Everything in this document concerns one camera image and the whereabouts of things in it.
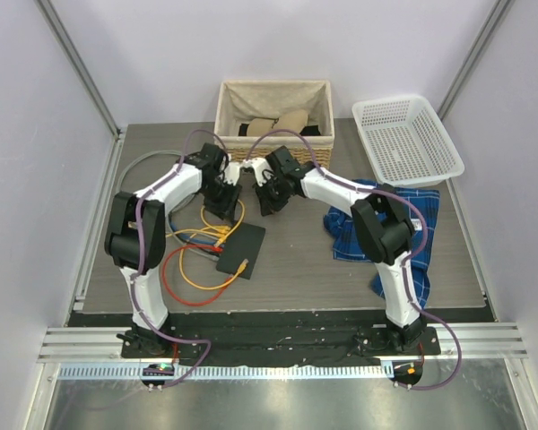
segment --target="table surface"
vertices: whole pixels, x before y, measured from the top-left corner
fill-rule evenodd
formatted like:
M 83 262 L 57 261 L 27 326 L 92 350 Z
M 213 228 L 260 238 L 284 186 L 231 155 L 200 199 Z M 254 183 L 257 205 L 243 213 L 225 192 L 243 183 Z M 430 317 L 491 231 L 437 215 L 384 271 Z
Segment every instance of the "table surface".
M 130 125 L 117 173 L 131 161 L 148 151 L 180 150 L 187 134 L 195 128 L 213 129 L 213 123 Z M 374 178 L 352 119 L 335 120 L 335 142 L 330 170 L 343 177 Z M 196 151 L 208 136 L 196 136 Z M 134 168 L 123 184 L 125 191 L 134 191 L 154 182 L 166 173 L 172 156 L 147 159 Z M 316 201 L 294 197 L 281 212 L 261 217 L 251 185 L 252 176 L 244 175 L 241 200 L 246 204 L 245 221 L 266 228 L 265 241 L 251 280 L 237 279 L 214 303 L 200 311 L 262 311 L 307 309 L 379 309 L 384 300 L 369 287 L 377 275 L 375 266 L 364 262 L 333 260 L 333 239 L 323 228 L 323 215 L 328 207 Z M 432 248 L 429 277 L 431 292 L 428 307 L 481 307 L 482 292 L 464 241 L 447 184 L 434 188 L 441 194 L 440 210 Z M 174 215 L 178 228 L 200 228 L 201 195 Z M 103 251 L 101 235 L 86 294 L 85 313 L 130 313 L 132 311 L 126 282 L 113 261 Z M 178 242 L 168 239 L 168 252 Z M 186 274 L 201 285 L 223 282 L 226 275 L 215 270 L 215 263 L 195 254 L 185 256 Z M 178 260 L 168 266 L 169 283 L 186 300 L 202 301 L 213 293 L 200 291 L 183 281 Z M 181 305 L 164 290 L 170 311 L 195 310 Z

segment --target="white laundry basket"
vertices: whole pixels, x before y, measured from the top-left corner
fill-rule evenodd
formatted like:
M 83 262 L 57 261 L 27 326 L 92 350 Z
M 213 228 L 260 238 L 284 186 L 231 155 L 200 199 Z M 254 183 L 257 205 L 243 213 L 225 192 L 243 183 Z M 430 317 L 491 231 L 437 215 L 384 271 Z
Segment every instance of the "white laundry basket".
M 378 182 L 431 186 L 464 172 L 455 145 L 424 97 L 361 101 L 352 114 Z

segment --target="white label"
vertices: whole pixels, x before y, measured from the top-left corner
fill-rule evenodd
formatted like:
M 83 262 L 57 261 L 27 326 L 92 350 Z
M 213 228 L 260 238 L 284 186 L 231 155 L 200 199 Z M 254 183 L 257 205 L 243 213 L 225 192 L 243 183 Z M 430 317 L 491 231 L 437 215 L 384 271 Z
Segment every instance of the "white label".
M 411 223 L 414 226 L 414 231 L 422 231 L 422 224 L 420 219 L 411 219 Z

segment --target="checkered fabric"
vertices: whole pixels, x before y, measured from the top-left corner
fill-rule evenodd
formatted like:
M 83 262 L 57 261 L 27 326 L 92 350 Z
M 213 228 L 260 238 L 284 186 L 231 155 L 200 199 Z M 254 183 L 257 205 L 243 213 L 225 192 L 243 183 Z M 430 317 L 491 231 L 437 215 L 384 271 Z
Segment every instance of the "checkered fabric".
M 377 186 L 376 182 L 363 179 L 357 179 L 354 182 L 363 185 Z M 422 252 L 411 261 L 414 290 L 419 300 L 419 304 L 421 307 L 424 307 L 427 304 L 430 293 L 430 281 L 427 270 L 429 269 L 430 264 L 434 230 L 437 226 L 440 193 L 436 190 L 422 190 L 415 188 L 396 188 L 395 192 L 414 204 L 414 206 L 421 211 L 422 216 L 427 221 L 427 227 L 429 228 L 429 239 L 426 246 Z M 407 210 L 414 224 L 416 216 L 411 213 L 408 207 Z M 360 250 L 357 236 L 353 228 L 352 218 L 349 215 L 332 207 L 323 217 L 323 222 L 325 224 L 325 229 L 334 237 L 333 258 L 335 258 L 335 260 L 370 262 L 370 259 Z M 422 233 L 417 231 L 412 237 L 412 249 L 416 248 L 421 243 L 421 239 Z M 383 298 L 385 297 L 379 276 L 376 276 L 373 279 L 371 287 L 379 296 Z

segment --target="red cable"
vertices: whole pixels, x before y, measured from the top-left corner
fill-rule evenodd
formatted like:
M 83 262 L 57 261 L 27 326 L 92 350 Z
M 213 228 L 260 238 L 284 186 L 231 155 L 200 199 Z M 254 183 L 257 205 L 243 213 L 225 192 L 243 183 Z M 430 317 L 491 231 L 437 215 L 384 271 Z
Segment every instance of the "red cable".
M 208 298 L 207 300 L 204 300 L 203 302 L 187 302 L 183 298 L 176 295 L 176 293 L 173 292 L 173 290 L 171 289 L 171 286 L 168 283 L 165 270 L 166 270 L 166 268 L 168 266 L 169 260 L 171 260 L 171 257 L 173 257 L 175 254 L 177 254 L 179 251 L 181 251 L 182 249 L 187 249 L 187 248 L 211 249 L 211 250 L 215 251 L 216 253 L 220 253 L 222 251 L 221 248 L 218 248 L 218 247 L 213 246 L 213 245 L 193 244 L 193 245 L 181 246 L 180 248 L 176 249 L 175 251 L 173 251 L 171 254 L 169 254 L 165 258 L 165 261 L 161 265 L 161 281 L 163 282 L 163 285 L 164 285 L 165 289 L 167 289 L 169 295 L 172 296 L 173 298 L 175 298 L 182 305 L 195 306 L 195 307 L 209 305 L 210 303 L 217 300 L 219 298 L 219 296 L 223 293 L 223 291 L 225 291 L 227 289 L 227 287 L 229 285 L 227 287 L 220 288 L 219 291 L 217 291 L 217 293 L 215 293 L 214 296 L 212 296 L 211 298 Z

